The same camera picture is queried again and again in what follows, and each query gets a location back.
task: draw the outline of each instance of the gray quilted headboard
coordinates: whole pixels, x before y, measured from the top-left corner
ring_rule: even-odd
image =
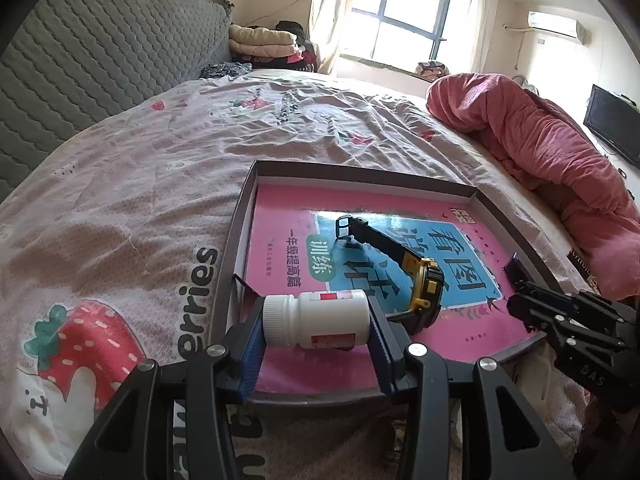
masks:
[[[76,133],[228,61],[214,0],[40,0],[0,59],[0,202]]]

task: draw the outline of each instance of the white plastic bottle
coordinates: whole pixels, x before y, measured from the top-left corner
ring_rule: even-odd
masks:
[[[262,326],[267,346],[347,348],[369,340],[369,301],[363,290],[267,296]]]

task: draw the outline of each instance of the yellow and black watch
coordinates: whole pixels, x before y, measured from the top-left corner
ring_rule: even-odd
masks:
[[[335,221],[335,237],[340,239],[348,236],[385,253],[414,280],[407,310],[387,314],[386,318],[401,322],[409,334],[431,326],[440,313],[444,288],[444,274],[438,263],[432,258],[423,258],[414,250],[370,227],[369,222],[362,218],[345,215]]]

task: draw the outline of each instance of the television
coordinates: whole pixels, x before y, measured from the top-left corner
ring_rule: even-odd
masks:
[[[631,164],[640,165],[640,111],[637,108],[593,85],[584,125]]]

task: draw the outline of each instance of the screw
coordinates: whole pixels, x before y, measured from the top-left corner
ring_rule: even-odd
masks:
[[[207,348],[207,354],[210,357],[220,357],[226,353],[226,348],[223,345],[211,345]]]
[[[407,348],[409,354],[421,357],[427,353],[427,347],[420,343],[411,343]]]
[[[485,370],[487,372],[493,372],[498,367],[498,363],[490,357],[483,357],[482,359],[480,359],[479,364],[482,370]]]
[[[156,366],[156,362],[153,359],[145,359],[138,363],[138,370],[148,372],[149,370],[153,370],[154,366]]]

